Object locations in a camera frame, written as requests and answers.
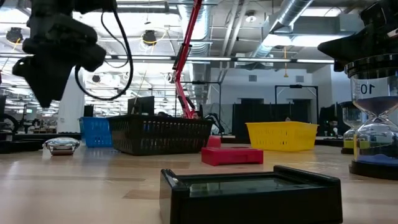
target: wooden table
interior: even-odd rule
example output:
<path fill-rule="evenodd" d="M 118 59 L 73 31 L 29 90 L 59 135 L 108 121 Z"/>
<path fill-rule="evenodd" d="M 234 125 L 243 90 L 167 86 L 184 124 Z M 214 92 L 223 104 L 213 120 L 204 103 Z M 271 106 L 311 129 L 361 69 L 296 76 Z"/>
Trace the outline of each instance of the wooden table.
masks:
<path fill-rule="evenodd" d="M 339 177 L 345 224 L 398 223 L 398 182 L 351 175 L 351 156 L 317 146 L 300 153 L 265 152 L 263 165 L 212 167 L 199 154 L 134 157 L 110 149 L 0 155 L 1 224 L 160 224 L 159 174 L 272 170 L 277 164 Z"/>

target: hourglass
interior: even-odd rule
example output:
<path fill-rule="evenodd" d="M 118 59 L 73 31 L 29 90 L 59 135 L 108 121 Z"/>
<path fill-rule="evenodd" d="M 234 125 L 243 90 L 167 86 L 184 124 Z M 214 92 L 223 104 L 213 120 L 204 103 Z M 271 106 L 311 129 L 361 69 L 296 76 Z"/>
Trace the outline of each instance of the hourglass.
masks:
<path fill-rule="evenodd" d="M 343 135 L 344 146 L 341 149 L 341 153 L 352 155 L 354 154 L 354 136 L 356 130 L 365 122 L 366 115 L 351 101 L 340 103 L 340 106 L 343 110 L 343 122 L 351 128 Z"/>
<path fill-rule="evenodd" d="M 354 174 L 398 179 L 398 127 L 389 114 L 398 107 L 398 54 L 346 65 L 353 103 L 368 115 L 354 135 Z"/>

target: computer monitor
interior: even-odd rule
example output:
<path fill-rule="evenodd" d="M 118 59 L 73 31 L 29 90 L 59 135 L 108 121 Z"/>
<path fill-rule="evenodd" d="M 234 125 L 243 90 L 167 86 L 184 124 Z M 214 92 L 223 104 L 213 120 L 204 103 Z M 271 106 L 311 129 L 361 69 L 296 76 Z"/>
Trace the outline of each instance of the computer monitor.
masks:
<path fill-rule="evenodd" d="M 155 97 L 137 97 L 128 100 L 127 114 L 147 114 L 153 116 L 155 114 Z"/>
<path fill-rule="evenodd" d="M 93 105 L 85 105 L 85 111 L 83 114 L 85 117 L 93 117 L 94 116 L 94 106 Z"/>

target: hourglass base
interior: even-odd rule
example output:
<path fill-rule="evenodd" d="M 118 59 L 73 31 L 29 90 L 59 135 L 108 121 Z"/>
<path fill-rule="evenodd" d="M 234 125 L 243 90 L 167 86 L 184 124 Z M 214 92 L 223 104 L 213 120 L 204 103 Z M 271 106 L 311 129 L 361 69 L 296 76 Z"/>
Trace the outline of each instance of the hourglass base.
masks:
<path fill-rule="evenodd" d="M 350 149 L 350 148 L 342 148 L 341 149 L 341 153 L 342 154 L 346 154 L 346 155 L 353 155 L 354 154 L 354 149 Z"/>
<path fill-rule="evenodd" d="M 378 179 L 398 180 L 398 166 L 385 166 L 352 161 L 349 172 Z"/>

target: white column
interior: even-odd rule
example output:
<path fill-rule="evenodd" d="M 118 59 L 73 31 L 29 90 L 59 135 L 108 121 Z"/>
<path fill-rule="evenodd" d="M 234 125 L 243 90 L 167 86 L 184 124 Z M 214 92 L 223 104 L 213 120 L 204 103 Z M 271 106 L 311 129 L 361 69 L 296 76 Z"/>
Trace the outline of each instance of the white column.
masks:
<path fill-rule="evenodd" d="M 333 102 L 342 103 L 351 101 L 351 82 L 344 72 L 335 72 L 331 66 L 331 89 Z"/>
<path fill-rule="evenodd" d="M 79 73 L 79 80 L 85 87 L 82 72 Z M 57 132 L 80 133 L 79 118 L 83 116 L 84 109 L 85 94 L 76 84 L 75 69 L 73 68 L 60 102 Z"/>
<path fill-rule="evenodd" d="M 333 69 L 332 65 L 326 65 L 313 73 L 312 83 L 318 86 L 319 109 L 329 107 L 334 103 L 331 69 Z"/>

